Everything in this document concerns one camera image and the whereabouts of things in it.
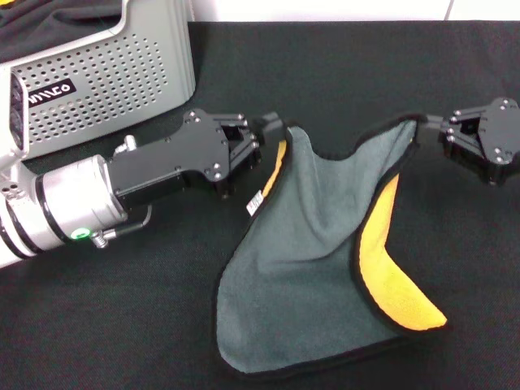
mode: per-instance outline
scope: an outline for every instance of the silver cylindrical motor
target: silver cylindrical motor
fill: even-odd
[[[25,169],[22,176],[21,187],[4,193],[6,200],[0,201],[0,267],[90,237],[127,218],[101,156],[41,176]]]

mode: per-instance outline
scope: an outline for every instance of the black label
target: black label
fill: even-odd
[[[52,102],[55,99],[70,95],[76,91],[71,79],[58,81],[43,88],[35,89],[29,93],[29,108],[40,106],[43,103]]]

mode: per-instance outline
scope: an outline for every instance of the black cloth surface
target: black cloth surface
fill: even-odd
[[[121,0],[15,0],[0,7],[0,63],[114,27]]]
[[[402,111],[449,115],[520,98],[516,23],[191,24],[190,33],[198,85],[189,103],[29,166],[108,156],[129,133],[152,141],[191,107],[278,111],[320,150],[340,152]],[[260,183],[252,172],[245,185]],[[274,383],[228,374],[211,335],[215,283],[248,222],[249,193],[176,193],[147,229],[109,249],[82,242],[1,270],[0,387],[520,388],[518,179],[485,186],[424,136],[401,173],[388,252],[451,330]]]

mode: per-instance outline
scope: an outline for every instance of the gray metal box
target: gray metal box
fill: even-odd
[[[171,110],[195,89],[184,0],[123,0],[113,28],[1,66],[29,92],[29,158]]]

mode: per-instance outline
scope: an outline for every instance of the green led light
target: green led light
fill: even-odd
[[[79,229],[76,229],[71,234],[71,238],[73,240],[81,240],[82,238],[87,238],[90,236],[90,230],[86,227],[80,227]]]

